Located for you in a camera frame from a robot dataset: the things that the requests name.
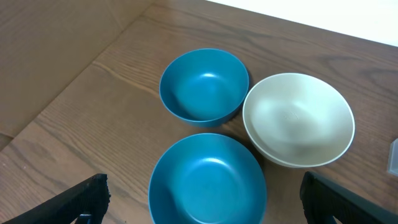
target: blue bowl rim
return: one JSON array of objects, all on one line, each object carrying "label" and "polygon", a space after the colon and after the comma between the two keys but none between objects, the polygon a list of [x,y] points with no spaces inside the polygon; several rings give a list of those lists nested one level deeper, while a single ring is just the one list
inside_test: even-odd
[{"label": "blue bowl rim", "polygon": [[[166,72],[167,69],[171,66],[171,64],[173,64],[173,63],[174,63],[176,60],[178,60],[179,58],[181,58],[181,57],[183,57],[183,56],[185,56],[185,55],[187,55],[187,54],[190,54],[190,53],[192,53],[192,52],[199,51],[199,50],[217,50],[217,51],[220,51],[220,52],[227,53],[227,54],[231,55],[232,57],[234,57],[234,58],[243,66],[243,68],[244,68],[244,70],[245,70],[245,72],[246,72],[246,77],[247,77],[247,87],[246,87],[246,90],[245,90],[245,92],[244,92],[244,96],[243,96],[242,100],[240,101],[240,103],[235,107],[235,109],[232,110],[232,111],[230,111],[228,114],[225,114],[225,115],[223,115],[223,116],[220,116],[219,118],[213,118],[213,119],[203,120],[203,121],[201,121],[201,120],[195,120],[195,119],[188,119],[188,118],[184,118],[184,117],[181,117],[181,116],[175,114],[175,113],[174,113],[173,111],[171,111],[171,110],[169,109],[169,107],[165,104],[165,102],[164,102],[164,100],[163,100],[163,98],[162,98],[162,94],[161,94],[161,93],[162,93],[162,92],[161,92],[161,89],[162,89],[162,85],[161,85],[161,84],[162,84],[162,80],[163,80],[163,77],[164,77],[165,72]],[[166,69],[163,71],[162,77],[160,78],[160,82],[159,82],[159,96],[160,96],[160,100],[162,100],[162,103],[163,103],[163,105],[166,107],[166,109],[167,109],[170,113],[172,113],[174,116],[180,118],[181,120],[188,121],[188,122],[193,122],[193,123],[210,123],[210,122],[212,122],[212,121],[217,121],[217,120],[219,120],[219,119],[222,119],[222,118],[224,118],[224,117],[230,115],[231,113],[235,112],[235,111],[242,105],[244,99],[246,99],[246,95],[248,94],[248,91],[249,91],[249,86],[250,86],[250,78],[249,78],[248,69],[246,68],[246,66],[244,66],[243,62],[242,62],[239,58],[237,58],[237,56],[233,55],[232,53],[230,53],[230,52],[228,52],[228,51],[226,51],[226,50],[214,49],[214,48],[202,48],[202,49],[191,50],[191,51],[189,51],[189,52],[185,52],[184,54],[181,54],[180,56],[178,56],[176,59],[174,59],[174,60],[166,67]]]},{"label": "blue bowl rim", "polygon": [[[188,138],[192,138],[192,137],[199,136],[199,135],[215,135],[215,136],[221,136],[221,137],[223,137],[223,138],[230,138],[230,139],[232,139],[232,140],[235,141],[236,143],[238,143],[238,144],[240,144],[241,146],[243,146],[243,147],[248,151],[248,153],[250,153],[250,155],[252,156],[252,158],[256,161],[256,164],[257,164],[258,168],[259,168],[259,169],[261,170],[261,172],[262,172],[261,166],[258,164],[256,158],[255,158],[254,155],[249,151],[249,149],[247,149],[247,148],[246,148],[244,145],[242,145],[242,143],[240,143],[239,141],[237,141],[237,140],[235,140],[235,139],[233,139],[233,138],[231,138],[231,137],[229,137],[229,136],[226,136],[226,135],[224,135],[224,134],[218,134],[218,133],[198,133],[198,134],[192,134],[192,135],[189,135],[189,136],[187,136],[187,137],[185,137],[185,138],[182,138],[182,139],[178,140],[176,143],[172,144],[172,145],[162,154],[162,156],[161,156],[161,157],[159,158],[159,160],[156,162],[156,165],[155,165],[155,167],[154,167],[154,170],[152,171],[152,174],[150,175],[149,185],[148,185],[148,209],[149,209],[149,213],[150,213],[150,218],[152,219],[152,222],[153,222],[153,223],[155,223],[155,219],[154,219],[154,217],[153,217],[153,215],[152,215],[152,209],[150,209],[150,200],[149,200],[149,199],[150,199],[150,186],[151,186],[152,178],[153,178],[153,176],[154,176],[155,170],[156,170],[156,168],[157,168],[159,162],[160,162],[160,161],[162,160],[162,158],[166,155],[166,153],[167,153],[171,148],[173,148],[175,145],[177,145],[180,141],[184,141],[184,140],[186,140],[186,139],[188,139]],[[261,175],[261,176],[262,176],[262,180],[264,181],[264,186],[266,187],[266,188],[265,188],[265,191],[266,191],[266,201],[265,201],[264,206],[263,206],[263,208],[262,208],[262,214],[261,214],[261,219],[259,220],[259,223],[262,223],[262,221],[263,221],[263,219],[264,219],[264,215],[266,214],[267,198],[268,198],[268,196],[267,196],[267,182],[266,182],[265,177],[264,177],[263,175]]]}]

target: bowl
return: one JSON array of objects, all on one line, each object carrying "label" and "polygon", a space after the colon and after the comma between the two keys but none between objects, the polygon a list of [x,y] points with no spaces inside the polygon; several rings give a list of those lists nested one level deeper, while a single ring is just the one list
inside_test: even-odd
[{"label": "bowl", "polygon": [[246,67],[233,54],[219,49],[198,49],[179,56],[166,68],[159,84],[165,107],[200,127],[227,122],[248,90]]},{"label": "bowl", "polygon": [[266,182],[253,155],[227,136],[195,134],[175,143],[150,178],[156,224],[260,223]]},{"label": "bowl", "polygon": [[354,138],[354,116],[332,86],[309,75],[265,78],[243,105],[246,131],[259,152],[287,167],[316,167],[342,156]]}]

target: brown wood grain tabletop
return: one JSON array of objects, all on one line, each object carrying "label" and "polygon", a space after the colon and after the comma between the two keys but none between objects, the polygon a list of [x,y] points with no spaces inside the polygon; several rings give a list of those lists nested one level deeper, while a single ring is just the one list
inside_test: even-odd
[{"label": "brown wood grain tabletop", "polygon": [[151,223],[147,186],[157,160],[179,139],[211,131],[243,143],[263,168],[264,223],[306,223],[299,199],[306,170],[263,159],[241,113],[204,129],[162,105],[163,70],[202,47],[235,54],[253,83],[299,72],[335,87],[353,110],[355,138],[340,159],[314,171],[398,213],[398,177],[386,171],[398,137],[398,48],[212,2],[160,0],[0,152],[0,222],[102,172],[112,195],[103,223]]}]

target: blue bowl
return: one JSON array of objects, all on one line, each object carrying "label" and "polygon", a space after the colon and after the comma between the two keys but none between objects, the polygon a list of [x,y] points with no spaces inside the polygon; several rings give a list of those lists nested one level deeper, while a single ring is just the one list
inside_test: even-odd
[{"label": "blue bowl", "polygon": [[165,107],[178,118],[200,127],[227,122],[249,90],[249,74],[233,54],[198,49],[175,59],[160,79]]},{"label": "blue bowl", "polygon": [[150,178],[148,201],[156,224],[260,223],[266,181],[253,155],[220,134],[175,143]]}]

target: white background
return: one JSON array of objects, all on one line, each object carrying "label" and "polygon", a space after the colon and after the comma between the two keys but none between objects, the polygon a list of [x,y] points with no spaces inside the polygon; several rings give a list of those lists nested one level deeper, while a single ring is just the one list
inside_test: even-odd
[{"label": "white background", "polygon": [[209,0],[398,46],[398,0]]}]

